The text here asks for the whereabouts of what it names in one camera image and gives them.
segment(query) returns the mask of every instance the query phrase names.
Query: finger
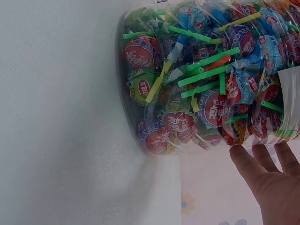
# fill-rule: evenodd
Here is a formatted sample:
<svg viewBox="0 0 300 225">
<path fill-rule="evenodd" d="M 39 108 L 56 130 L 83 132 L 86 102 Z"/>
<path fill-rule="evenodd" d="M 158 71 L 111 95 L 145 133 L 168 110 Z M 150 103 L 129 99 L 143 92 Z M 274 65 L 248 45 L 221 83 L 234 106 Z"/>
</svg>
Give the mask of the finger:
<svg viewBox="0 0 300 225">
<path fill-rule="evenodd" d="M 289 176 L 300 175 L 300 164 L 287 143 L 274 145 L 283 173 Z"/>
<path fill-rule="evenodd" d="M 275 166 L 271 156 L 264 145 L 256 145 L 252 147 L 252 152 L 255 160 L 262 165 L 268 172 L 278 172 L 280 171 Z"/>
<path fill-rule="evenodd" d="M 263 185 L 259 182 L 264 182 L 261 178 L 268 173 L 267 170 L 259 165 L 241 145 L 230 148 L 230 157 L 253 194 L 257 196 Z"/>
</svg>

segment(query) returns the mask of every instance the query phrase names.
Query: hand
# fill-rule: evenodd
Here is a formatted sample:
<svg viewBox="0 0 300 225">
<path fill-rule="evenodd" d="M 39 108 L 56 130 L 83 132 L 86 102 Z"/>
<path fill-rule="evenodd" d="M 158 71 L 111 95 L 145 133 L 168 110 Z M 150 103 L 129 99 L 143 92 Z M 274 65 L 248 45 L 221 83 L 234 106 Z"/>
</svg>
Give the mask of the hand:
<svg viewBox="0 0 300 225">
<path fill-rule="evenodd" d="M 254 158 L 235 145 L 230 157 L 260 205 L 264 225 L 299 225 L 300 164 L 286 143 L 274 148 L 283 173 L 264 145 L 252 147 Z"/>
</svg>

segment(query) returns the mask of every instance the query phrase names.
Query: clear plastic container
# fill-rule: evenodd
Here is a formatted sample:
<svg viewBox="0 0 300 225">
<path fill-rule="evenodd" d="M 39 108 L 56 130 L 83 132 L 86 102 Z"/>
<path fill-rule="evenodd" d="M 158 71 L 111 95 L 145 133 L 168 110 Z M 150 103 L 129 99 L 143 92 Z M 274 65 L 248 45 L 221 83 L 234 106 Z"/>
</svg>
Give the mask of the clear plastic container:
<svg viewBox="0 0 300 225">
<path fill-rule="evenodd" d="M 122 95 L 141 149 L 297 138 L 299 27 L 299 3 L 287 0 L 172 1 L 127 13 Z"/>
</svg>

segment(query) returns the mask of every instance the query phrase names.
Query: patterned tablecloth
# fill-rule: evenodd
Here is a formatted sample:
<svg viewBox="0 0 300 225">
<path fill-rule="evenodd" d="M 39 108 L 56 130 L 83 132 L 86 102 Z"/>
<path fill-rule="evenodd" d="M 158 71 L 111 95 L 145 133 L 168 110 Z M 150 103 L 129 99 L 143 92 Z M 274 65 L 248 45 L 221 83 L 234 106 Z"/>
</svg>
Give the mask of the patterned tablecloth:
<svg viewBox="0 0 300 225">
<path fill-rule="evenodd" d="M 297 149 L 299 141 L 290 144 Z M 281 169 L 274 147 L 269 153 Z M 228 148 L 180 156 L 182 225 L 262 225 L 259 205 Z"/>
</svg>

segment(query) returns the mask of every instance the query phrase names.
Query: white fabric backdrop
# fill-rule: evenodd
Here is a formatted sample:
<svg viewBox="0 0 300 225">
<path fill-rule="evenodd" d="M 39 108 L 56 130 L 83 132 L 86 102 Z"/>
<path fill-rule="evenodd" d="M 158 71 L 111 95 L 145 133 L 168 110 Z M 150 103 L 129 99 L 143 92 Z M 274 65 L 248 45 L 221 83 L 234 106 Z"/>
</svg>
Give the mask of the white fabric backdrop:
<svg viewBox="0 0 300 225">
<path fill-rule="evenodd" d="M 118 21 L 144 4 L 0 2 L 1 224 L 181 223 L 178 158 L 138 150 L 117 91 Z"/>
</svg>

